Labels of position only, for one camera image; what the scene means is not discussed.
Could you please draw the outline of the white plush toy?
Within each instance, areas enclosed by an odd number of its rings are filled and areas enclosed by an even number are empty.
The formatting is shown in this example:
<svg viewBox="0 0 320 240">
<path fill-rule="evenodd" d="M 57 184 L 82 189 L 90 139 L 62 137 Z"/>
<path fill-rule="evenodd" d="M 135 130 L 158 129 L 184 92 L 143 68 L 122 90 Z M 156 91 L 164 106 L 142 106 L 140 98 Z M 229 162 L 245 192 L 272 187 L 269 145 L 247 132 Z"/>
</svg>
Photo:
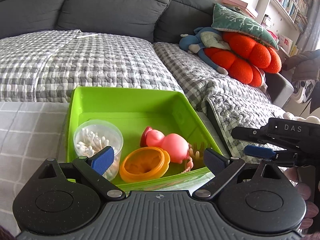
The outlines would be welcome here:
<svg viewBox="0 0 320 240">
<path fill-rule="evenodd" d="M 301 122 L 308 122 L 311 124 L 320 124 L 320 118 L 310 115 L 307 118 L 303 118 L 301 116 L 295 116 L 290 112 L 286 112 L 283 114 L 283 118 L 286 120 L 293 120 L 293 121 L 301 121 Z"/>
</svg>

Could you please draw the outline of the tan toy comb piece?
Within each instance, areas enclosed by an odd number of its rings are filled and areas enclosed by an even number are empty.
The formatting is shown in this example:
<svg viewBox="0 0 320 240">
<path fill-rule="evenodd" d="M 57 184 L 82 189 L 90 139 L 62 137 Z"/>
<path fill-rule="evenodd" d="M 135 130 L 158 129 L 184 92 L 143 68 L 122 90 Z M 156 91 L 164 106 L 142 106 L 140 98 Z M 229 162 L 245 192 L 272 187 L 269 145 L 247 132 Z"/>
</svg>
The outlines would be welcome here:
<svg viewBox="0 0 320 240">
<path fill-rule="evenodd" d="M 204 167 L 204 161 L 203 161 L 204 150 L 205 150 L 204 142 L 201 142 L 200 146 L 198 146 L 196 142 L 193 144 L 189 143 L 188 147 L 189 147 L 188 156 L 183 161 L 184 171 L 181 172 L 181 174 Z"/>
</svg>

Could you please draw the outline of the clear cotton swab jar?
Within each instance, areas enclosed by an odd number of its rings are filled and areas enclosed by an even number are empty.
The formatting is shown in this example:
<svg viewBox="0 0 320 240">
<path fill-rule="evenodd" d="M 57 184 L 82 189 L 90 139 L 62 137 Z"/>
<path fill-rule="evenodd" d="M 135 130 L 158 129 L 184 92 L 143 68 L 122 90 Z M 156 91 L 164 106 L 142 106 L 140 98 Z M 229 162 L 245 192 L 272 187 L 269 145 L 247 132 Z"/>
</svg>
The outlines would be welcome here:
<svg viewBox="0 0 320 240">
<path fill-rule="evenodd" d="M 106 146 L 113 148 L 114 159 L 103 177 L 112 181 L 119 171 L 124 139 L 121 131 L 112 123 L 94 119 L 81 124 L 75 131 L 74 148 L 78 156 L 92 157 Z"/>
</svg>

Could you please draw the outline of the grey quilted blanket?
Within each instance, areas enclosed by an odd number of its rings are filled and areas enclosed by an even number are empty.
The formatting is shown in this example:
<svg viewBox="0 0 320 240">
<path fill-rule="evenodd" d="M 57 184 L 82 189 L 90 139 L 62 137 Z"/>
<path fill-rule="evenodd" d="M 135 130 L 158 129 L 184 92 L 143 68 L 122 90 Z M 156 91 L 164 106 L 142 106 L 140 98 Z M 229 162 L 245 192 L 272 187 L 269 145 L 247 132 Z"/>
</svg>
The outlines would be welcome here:
<svg viewBox="0 0 320 240">
<path fill-rule="evenodd" d="M 193 108 L 203 112 L 211 121 L 226 151 L 234 157 L 256 163 L 256 158 L 244 155 L 248 143 L 233 139 L 232 129 L 237 126 L 260 128 L 269 118 L 282 118 L 284 110 L 274 105 L 269 95 L 259 88 L 219 74 L 176 44 L 157 42 L 153 48 Z"/>
</svg>

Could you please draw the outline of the pink toy pig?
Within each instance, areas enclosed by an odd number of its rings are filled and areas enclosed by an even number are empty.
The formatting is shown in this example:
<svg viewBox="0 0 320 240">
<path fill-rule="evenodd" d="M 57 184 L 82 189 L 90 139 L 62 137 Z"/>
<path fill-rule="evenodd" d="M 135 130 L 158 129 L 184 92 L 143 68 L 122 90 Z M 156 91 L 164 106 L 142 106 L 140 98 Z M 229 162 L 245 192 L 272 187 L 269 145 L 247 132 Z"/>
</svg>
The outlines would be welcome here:
<svg viewBox="0 0 320 240">
<path fill-rule="evenodd" d="M 179 134 L 170 133 L 164 135 L 161 131 L 147 126 L 141 139 L 140 147 L 158 147 L 170 155 L 173 163 L 181 164 L 189 157 L 189 144 Z"/>
</svg>

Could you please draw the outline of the orange toy lid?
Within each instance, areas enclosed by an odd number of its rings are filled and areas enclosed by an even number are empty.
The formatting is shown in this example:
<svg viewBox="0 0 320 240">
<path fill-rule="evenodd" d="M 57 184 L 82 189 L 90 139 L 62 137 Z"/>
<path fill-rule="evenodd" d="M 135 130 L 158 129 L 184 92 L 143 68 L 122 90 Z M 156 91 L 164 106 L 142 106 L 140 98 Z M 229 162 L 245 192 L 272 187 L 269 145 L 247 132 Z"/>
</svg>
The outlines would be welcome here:
<svg viewBox="0 0 320 240">
<path fill-rule="evenodd" d="M 121 163 L 119 174 L 126 183 L 161 178 L 169 169 L 170 155 L 159 147 L 142 147 L 131 152 Z"/>
</svg>

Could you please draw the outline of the green plastic cookie box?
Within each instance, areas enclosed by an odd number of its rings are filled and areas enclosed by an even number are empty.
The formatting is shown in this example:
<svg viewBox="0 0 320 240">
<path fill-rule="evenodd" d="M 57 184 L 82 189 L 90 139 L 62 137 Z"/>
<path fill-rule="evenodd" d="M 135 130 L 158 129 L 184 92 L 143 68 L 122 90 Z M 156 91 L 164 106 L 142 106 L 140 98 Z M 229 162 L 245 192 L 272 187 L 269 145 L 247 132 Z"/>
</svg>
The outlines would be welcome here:
<svg viewBox="0 0 320 240">
<path fill-rule="evenodd" d="M 165 135 L 177 133 L 197 146 L 219 148 L 184 94 L 168 90 L 109 87 L 78 87 L 72 91 L 67 119 L 67 162 L 77 154 L 73 137 L 76 129 L 89 120 L 112 123 L 122 133 L 123 160 L 139 148 L 140 137 L 148 126 Z"/>
</svg>

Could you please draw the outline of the light grey grid cloth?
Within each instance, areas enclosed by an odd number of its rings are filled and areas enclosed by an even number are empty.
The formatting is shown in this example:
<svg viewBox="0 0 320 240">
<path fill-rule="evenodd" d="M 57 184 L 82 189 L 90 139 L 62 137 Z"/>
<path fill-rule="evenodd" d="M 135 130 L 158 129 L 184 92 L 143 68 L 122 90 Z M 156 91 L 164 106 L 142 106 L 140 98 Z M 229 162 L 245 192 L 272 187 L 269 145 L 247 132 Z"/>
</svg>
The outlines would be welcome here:
<svg viewBox="0 0 320 240">
<path fill-rule="evenodd" d="M 20 230 L 12 204 L 47 158 L 65 161 L 67 103 L 1 102 L 1 226 Z"/>
</svg>

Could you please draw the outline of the red flower cushion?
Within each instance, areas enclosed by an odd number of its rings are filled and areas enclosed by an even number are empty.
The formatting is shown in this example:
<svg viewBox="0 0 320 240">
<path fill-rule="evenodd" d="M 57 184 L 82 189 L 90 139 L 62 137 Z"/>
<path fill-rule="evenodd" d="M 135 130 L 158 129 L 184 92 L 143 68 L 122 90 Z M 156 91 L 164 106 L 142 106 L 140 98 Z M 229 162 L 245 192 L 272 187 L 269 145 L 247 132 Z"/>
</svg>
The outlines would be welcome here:
<svg viewBox="0 0 320 240">
<path fill-rule="evenodd" d="M 222 39 L 229 50 L 210 47 L 204 49 L 204 54 L 241 83 L 260 87 L 265 73 L 276 74 L 281 70 L 281 59 L 272 47 L 233 32 L 222 33 Z"/>
</svg>

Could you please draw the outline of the brown jacket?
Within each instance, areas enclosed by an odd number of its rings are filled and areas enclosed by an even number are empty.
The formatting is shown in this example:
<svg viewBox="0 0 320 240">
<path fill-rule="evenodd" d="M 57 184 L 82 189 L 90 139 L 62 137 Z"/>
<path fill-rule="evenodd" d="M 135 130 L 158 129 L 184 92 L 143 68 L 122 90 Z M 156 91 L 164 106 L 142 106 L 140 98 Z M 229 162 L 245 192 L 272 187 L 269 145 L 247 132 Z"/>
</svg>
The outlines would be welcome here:
<svg viewBox="0 0 320 240">
<path fill-rule="evenodd" d="M 282 70 L 294 69 L 292 81 L 315 80 L 319 81 L 320 50 L 305 51 L 287 58 Z"/>
</svg>

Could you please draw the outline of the blue plush toy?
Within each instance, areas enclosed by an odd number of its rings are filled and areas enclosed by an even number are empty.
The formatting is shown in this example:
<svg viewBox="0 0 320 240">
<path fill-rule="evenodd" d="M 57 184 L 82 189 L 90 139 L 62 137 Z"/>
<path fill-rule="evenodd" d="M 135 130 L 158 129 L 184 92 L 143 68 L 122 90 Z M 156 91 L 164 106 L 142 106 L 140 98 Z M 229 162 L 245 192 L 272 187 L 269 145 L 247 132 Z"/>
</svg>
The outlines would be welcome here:
<svg viewBox="0 0 320 240">
<path fill-rule="evenodd" d="M 222 33 L 212 27 L 199 27 L 194 29 L 194 35 L 181 34 L 179 47 L 191 54 L 196 54 L 206 64 L 215 69 L 218 73 L 228 75 L 225 68 L 215 64 L 205 53 L 205 48 L 218 48 L 230 50 L 230 46 L 222 38 Z"/>
</svg>

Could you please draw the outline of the grey checked sofa blanket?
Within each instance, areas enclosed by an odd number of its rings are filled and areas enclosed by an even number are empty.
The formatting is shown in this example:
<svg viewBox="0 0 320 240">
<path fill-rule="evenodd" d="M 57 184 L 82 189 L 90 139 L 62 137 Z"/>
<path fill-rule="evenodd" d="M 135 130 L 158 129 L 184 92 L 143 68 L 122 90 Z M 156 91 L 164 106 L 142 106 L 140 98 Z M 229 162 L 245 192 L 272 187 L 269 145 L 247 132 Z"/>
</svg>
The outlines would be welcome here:
<svg viewBox="0 0 320 240">
<path fill-rule="evenodd" d="M 182 88 L 141 38 L 76 30 L 1 39 L 1 100 L 70 102 L 77 87 Z"/>
</svg>

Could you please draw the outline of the green snowflake cushion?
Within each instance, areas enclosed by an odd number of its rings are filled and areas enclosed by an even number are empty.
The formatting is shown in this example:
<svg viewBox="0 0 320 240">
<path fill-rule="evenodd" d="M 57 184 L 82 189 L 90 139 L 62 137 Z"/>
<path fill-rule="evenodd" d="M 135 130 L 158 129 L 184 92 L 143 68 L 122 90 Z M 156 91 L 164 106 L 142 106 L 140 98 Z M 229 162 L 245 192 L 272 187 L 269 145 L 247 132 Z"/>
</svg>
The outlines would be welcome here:
<svg viewBox="0 0 320 240">
<path fill-rule="evenodd" d="M 259 40 L 266 46 L 278 50 L 278 44 L 273 36 L 258 22 L 238 12 L 232 11 L 219 3 L 213 8 L 213 29 L 235 32 Z"/>
</svg>

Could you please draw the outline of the white bookshelf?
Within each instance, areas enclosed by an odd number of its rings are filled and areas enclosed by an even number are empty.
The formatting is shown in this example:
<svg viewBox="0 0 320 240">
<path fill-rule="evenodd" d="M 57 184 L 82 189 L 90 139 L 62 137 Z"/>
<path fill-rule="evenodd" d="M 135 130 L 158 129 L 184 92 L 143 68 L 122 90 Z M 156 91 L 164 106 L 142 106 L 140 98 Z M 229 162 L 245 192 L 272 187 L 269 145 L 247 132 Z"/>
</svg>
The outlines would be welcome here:
<svg viewBox="0 0 320 240">
<path fill-rule="evenodd" d="M 257 21 L 277 36 L 288 38 L 291 47 L 288 54 L 297 51 L 297 42 L 308 25 L 308 10 L 312 0 L 259 0 L 256 6 Z"/>
</svg>

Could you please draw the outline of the pink box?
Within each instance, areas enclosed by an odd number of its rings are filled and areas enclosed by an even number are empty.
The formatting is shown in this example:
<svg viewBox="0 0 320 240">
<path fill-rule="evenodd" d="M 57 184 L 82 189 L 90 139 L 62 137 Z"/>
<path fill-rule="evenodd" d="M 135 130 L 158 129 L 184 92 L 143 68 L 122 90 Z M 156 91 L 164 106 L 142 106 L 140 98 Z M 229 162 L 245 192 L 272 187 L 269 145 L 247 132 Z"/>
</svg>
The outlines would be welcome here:
<svg viewBox="0 0 320 240">
<path fill-rule="evenodd" d="M 237 7 L 242 12 L 246 13 L 250 17 L 256 19 L 258 17 L 258 12 L 250 7 L 248 3 L 242 1 L 242 0 L 222 0 L 223 4 L 225 5 L 231 5 L 234 7 Z"/>
</svg>

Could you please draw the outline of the dark grey sofa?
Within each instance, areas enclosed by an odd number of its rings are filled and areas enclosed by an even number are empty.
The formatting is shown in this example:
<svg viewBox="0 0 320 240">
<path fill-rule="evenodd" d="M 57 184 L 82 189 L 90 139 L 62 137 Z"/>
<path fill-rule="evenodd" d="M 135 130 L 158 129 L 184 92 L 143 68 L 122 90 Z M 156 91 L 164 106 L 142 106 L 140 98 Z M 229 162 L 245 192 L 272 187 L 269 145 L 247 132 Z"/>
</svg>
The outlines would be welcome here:
<svg viewBox="0 0 320 240">
<path fill-rule="evenodd" d="M 181 34 L 212 23 L 214 0 L 1 0 L 1 39 L 39 31 L 80 30 L 178 45 Z M 292 87 L 267 74 L 260 90 L 282 107 Z"/>
</svg>

